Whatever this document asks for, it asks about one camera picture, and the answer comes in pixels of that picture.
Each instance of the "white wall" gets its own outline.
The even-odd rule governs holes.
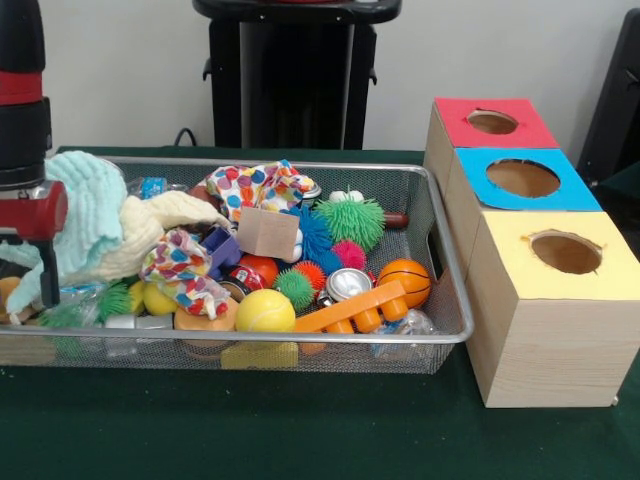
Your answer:
[[[213,143],[207,19],[190,0],[41,0],[56,145]],[[434,96],[533,100],[577,160],[636,0],[405,0],[378,26],[365,148],[424,148]]]

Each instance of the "orange spiky ball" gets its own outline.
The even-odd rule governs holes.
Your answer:
[[[311,282],[311,286],[315,291],[319,292],[324,288],[324,284],[327,281],[327,277],[325,277],[322,269],[315,263],[307,260],[307,261],[298,263],[293,268],[294,270],[297,270],[298,272],[302,273],[305,277],[309,279],[309,281]]]

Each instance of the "yellow box top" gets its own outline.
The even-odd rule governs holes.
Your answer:
[[[520,298],[640,300],[640,263],[606,213],[484,217]]]

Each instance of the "stacked boxes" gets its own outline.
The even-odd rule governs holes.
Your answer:
[[[436,176],[488,407],[608,406],[640,346],[640,264],[527,100],[436,99]]]

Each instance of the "blue toy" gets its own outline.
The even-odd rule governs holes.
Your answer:
[[[211,234],[202,241],[202,246],[207,249],[207,253],[211,255],[211,268],[209,276],[214,280],[222,279],[220,267],[232,267],[236,265],[242,252],[238,246],[238,242],[233,236],[222,227],[217,227]]]
[[[290,212],[300,218],[298,228],[302,231],[302,259],[320,263],[319,258],[331,250],[333,241],[325,218],[308,206],[293,207]]]
[[[327,277],[336,270],[340,270],[344,267],[344,265],[342,265],[340,257],[338,257],[338,255],[336,255],[331,250],[327,250],[322,255],[320,255],[318,260],[316,260],[316,263]]]

